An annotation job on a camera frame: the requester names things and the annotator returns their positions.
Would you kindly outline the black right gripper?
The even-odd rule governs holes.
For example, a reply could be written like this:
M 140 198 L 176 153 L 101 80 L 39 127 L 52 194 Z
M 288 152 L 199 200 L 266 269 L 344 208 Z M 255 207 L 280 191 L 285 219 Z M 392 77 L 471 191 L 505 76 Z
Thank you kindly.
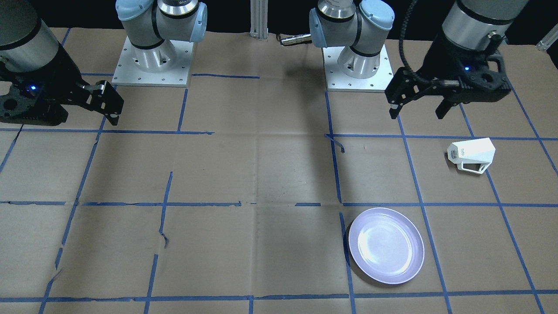
M 101 113 L 111 125 L 118 125 L 124 99 L 106 80 L 95 84 L 83 80 L 61 44 L 54 58 L 37 70 L 16 73 L 7 67 L 12 60 L 1 55 L 1 80 L 11 83 L 1 96 L 2 123 L 57 126 L 68 118 L 63 105 L 72 105 Z

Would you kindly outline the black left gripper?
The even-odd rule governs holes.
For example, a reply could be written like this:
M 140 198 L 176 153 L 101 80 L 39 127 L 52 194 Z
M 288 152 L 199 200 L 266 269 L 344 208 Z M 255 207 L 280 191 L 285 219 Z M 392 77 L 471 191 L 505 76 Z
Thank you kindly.
M 497 50 L 500 34 L 485 37 L 485 50 L 470 50 L 451 42 L 438 33 L 422 64 L 422 78 L 408 70 L 397 70 L 385 88 L 390 105 L 389 115 L 396 119 L 408 102 L 427 95 L 435 88 L 431 80 L 457 80 L 458 87 L 446 88 L 444 99 L 436 108 L 436 117 L 443 119 L 459 102 L 497 102 L 511 92 L 505 72 L 504 58 Z

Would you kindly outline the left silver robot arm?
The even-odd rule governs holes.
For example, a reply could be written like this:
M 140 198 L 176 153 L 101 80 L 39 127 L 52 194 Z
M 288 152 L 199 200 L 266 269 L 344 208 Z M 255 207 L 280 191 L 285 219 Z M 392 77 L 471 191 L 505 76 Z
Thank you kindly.
M 416 3 L 410 3 L 399 32 L 403 66 L 384 92 L 392 119 L 408 102 L 424 96 L 443 98 L 435 110 L 443 119 L 461 103 L 498 102 L 511 92 L 498 48 L 525 0 L 454 1 L 421 68 L 414 71 L 405 57 L 403 39 Z M 320 0 L 309 12 L 310 36 L 316 47 L 342 47 L 338 62 L 342 72 L 367 79 L 379 64 L 395 18 L 394 10 L 382 0 L 363 0 L 359 5 L 352 0 Z

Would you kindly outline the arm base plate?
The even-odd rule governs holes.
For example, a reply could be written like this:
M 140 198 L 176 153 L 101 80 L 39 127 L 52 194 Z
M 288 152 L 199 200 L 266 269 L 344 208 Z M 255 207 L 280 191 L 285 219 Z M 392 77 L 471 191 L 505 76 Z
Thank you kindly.
M 378 55 L 365 57 L 350 47 L 322 48 L 328 91 L 383 93 L 393 78 L 385 45 Z
M 157 48 L 142 50 L 126 38 L 112 83 L 129 87 L 186 88 L 194 46 L 193 42 L 166 40 Z

